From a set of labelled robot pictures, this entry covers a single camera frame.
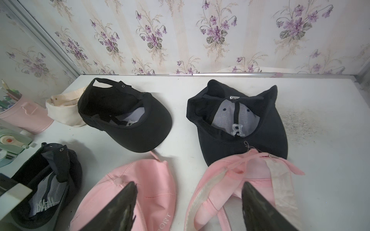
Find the beige cap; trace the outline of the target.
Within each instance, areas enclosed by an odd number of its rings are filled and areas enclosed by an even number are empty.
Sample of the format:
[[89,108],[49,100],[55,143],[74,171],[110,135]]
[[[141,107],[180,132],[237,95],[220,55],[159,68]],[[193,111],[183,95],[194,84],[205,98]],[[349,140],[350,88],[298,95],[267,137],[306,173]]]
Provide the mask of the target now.
[[78,113],[78,101],[85,89],[86,87],[64,94],[53,95],[47,99],[45,104],[48,117],[70,127],[84,126],[86,123]]

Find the pink pen cup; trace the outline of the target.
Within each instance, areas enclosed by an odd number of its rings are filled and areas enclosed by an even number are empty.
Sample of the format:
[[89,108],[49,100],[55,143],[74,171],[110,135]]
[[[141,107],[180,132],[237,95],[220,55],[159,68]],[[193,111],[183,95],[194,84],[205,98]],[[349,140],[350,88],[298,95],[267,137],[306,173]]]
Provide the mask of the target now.
[[45,108],[11,90],[3,80],[2,84],[7,93],[16,99],[16,103],[9,109],[1,112],[1,120],[32,134],[39,134],[52,125],[54,120],[48,117],[48,112]]

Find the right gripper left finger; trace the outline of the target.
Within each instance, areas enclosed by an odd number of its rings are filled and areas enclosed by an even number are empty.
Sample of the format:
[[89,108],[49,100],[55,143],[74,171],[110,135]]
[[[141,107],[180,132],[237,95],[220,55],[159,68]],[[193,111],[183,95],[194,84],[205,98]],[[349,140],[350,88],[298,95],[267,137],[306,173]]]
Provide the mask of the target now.
[[129,182],[89,223],[83,231],[131,231],[138,190]]

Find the pink cap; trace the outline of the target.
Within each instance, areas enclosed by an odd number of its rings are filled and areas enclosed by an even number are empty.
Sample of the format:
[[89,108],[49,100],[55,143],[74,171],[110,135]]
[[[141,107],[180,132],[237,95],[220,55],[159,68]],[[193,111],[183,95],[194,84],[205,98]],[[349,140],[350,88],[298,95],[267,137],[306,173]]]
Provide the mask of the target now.
[[190,200],[186,231],[245,231],[242,188],[250,183],[297,230],[302,223],[292,174],[304,173],[286,159],[256,149],[212,163]]
[[138,189],[134,231],[170,230],[176,204],[176,185],[167,161],[141,159],[109,172],[83,198],[71,223],[71,231],[87,225],[130,182]]

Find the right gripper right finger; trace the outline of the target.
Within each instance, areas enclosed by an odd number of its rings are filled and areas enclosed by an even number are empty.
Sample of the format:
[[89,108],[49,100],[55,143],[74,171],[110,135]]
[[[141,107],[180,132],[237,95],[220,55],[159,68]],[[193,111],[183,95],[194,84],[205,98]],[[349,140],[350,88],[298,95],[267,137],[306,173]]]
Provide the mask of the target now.
[[247,231],[297,231],[249,182],[242,188],[242,211]]

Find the green tape dispenser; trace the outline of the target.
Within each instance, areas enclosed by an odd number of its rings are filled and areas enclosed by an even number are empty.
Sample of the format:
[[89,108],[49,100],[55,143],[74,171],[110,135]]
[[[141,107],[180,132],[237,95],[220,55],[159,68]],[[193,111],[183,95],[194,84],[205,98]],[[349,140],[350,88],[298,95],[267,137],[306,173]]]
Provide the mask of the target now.
[[1,167],[12,163],[32,142],[33,135],[26,130],[18,132],[1,127]]

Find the dark grey baseball cap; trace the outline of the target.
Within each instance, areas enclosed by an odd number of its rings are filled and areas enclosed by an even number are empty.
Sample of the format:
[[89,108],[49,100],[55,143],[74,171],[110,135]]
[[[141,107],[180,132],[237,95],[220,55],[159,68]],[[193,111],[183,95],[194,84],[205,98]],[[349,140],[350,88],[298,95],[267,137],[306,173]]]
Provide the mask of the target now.
[[53,231],[81,188],[82,167],[74,150],[44,142],[12,178],[32,190],[11,211],[13,224],[22,231]]

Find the black cap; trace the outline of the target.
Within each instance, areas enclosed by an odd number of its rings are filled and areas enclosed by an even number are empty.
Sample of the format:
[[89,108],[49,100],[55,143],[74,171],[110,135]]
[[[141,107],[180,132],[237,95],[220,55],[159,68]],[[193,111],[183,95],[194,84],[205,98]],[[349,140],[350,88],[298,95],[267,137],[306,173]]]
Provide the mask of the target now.
[[78,113],[87,125],[135,153],[153,151],[172,128],[172,117],[160,101],[122,81],[93,79],[78,101]]
[[276,85],[256,96],[247,96],[216,80],[188,100],[187,119],[198,130],[208,166],[232,155],[256,149],[288,157],[288,139],[276,109]]

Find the black cap back right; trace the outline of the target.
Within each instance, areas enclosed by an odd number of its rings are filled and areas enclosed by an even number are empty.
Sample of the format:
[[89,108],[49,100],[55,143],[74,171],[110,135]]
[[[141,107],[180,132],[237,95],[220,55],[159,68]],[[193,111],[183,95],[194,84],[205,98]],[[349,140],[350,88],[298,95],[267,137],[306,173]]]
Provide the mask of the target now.
[[288,139],[276,109],[276,85],[256,96],[247,96],[216,80],[188,100],[187,119],[198,130],[208,166],[232,155],[256,149],[288,157]]

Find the black cap back middle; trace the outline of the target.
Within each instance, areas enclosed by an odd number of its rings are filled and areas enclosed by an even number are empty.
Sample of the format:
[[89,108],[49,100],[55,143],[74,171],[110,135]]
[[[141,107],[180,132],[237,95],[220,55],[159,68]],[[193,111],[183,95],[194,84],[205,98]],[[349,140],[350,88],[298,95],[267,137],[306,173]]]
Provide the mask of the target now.
[[122,81],[93,79],[78,101],[78,113],[87,125],[135,153],[153,151],[172,128],[172,117],[160,101]]

